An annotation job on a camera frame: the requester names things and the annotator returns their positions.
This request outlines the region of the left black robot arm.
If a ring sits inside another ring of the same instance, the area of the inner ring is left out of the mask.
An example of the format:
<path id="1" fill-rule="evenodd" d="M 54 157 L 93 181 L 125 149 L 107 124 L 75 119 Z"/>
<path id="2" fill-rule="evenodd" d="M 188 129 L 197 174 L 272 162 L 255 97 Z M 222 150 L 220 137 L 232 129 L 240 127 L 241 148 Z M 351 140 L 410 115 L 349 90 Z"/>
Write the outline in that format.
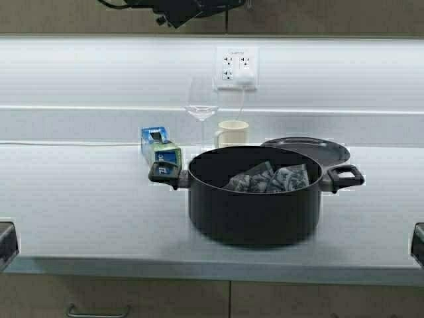
<path id="1" fill-rule="evenodd" d="M 158 15 L 156 23 L 160 26 L 179 28 L 192 19 L 202 19 L 227 12 L 245 5 L 244 0 L 152 0 L 123 1 L 115 5 L 109 1 L 99 1 L 100 4 L 114 10 L 151 9 Z"/>

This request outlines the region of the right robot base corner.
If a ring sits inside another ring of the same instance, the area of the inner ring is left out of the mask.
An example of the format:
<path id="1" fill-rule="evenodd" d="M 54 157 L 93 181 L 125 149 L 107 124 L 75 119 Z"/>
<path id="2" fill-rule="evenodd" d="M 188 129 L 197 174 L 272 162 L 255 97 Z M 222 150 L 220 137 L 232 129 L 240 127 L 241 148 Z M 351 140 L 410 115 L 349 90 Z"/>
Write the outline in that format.
<path id="1" fill-rule="evenodd" d="M 413 230 L 413 236 L 411 239 L 410 254 L 415 261 L 424 267 L 424 224 L 416 223 Z"/>

